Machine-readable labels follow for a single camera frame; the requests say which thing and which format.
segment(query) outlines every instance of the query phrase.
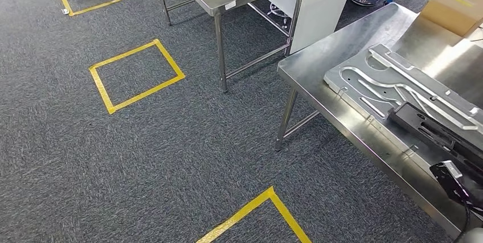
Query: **black cable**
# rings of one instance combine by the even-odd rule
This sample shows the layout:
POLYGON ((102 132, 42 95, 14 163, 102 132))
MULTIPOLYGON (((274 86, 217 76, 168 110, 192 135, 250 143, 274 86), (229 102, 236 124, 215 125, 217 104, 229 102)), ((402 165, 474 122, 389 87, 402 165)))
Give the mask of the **black cable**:
POLYGON ((465 235, 465 233, 468 230, 469 219, 470 219, 471 213, 470 213, 468 204, 465 201, 463 201, 463 205, 465 205, 465 213, 466 213, 465 225, 463 226, 463 229, 461 230, 458 237, 456 237, 456 239, 453 241, 453 243, 458 243, 463 238, 463 236, 465 235))

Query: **cardboard box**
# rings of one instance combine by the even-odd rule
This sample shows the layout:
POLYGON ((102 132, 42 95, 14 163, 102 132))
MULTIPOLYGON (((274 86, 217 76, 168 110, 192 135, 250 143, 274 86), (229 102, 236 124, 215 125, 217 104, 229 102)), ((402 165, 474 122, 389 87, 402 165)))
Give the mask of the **cardboard box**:
POLYGON ((429 0, 420 16, 465 37, 483 23, 483 0, 429 0))

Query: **white paper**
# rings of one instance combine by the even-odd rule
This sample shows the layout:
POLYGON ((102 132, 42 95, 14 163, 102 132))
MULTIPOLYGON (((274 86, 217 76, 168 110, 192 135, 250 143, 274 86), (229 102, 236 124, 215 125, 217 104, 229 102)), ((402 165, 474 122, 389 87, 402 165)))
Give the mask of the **white paper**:
POLYGON ((229 10, 229 9, 235 7, 235 6, 236 6, 236 1, 233 0, 232 2, 225 5, 225 10, 229 10))

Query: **black device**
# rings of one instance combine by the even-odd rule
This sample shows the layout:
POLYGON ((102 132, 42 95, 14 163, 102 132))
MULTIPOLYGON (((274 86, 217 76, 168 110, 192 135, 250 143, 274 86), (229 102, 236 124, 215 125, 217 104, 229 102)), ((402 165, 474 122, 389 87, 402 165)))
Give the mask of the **black device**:
POLYGON ((448 197, 483 216, 483 151, 409 102, 389 119, 447 159, 429 168, 448 197))

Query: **gray carpet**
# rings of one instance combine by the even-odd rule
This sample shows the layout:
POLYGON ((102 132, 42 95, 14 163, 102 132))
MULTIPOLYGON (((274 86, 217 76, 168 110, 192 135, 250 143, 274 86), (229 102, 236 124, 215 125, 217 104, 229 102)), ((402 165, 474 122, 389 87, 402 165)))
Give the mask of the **gray carpet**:
MULTIPOLYGON (((280 56, 222 94, 213 20, 196 4, 172 27, 159 0, 75 17, 60 0, 0 7, 0 242, 194 242, 269 186, 313 242, 451 241, 322 117, 274 152, 280 56), (186 78, 109 115, 88 68, 156 38, 186 78)), ((348 3, 341 26, 371 10, 348 3)), ((284 41, 247 7, 222 23, 230 68, 284 41)), ((172 71, 149 49, 99 75, 118 103, 172 71)), ((299 101, 293 117, 311 111, 299 101)), ((215 242, 297 238, 267 202, 215 242)))

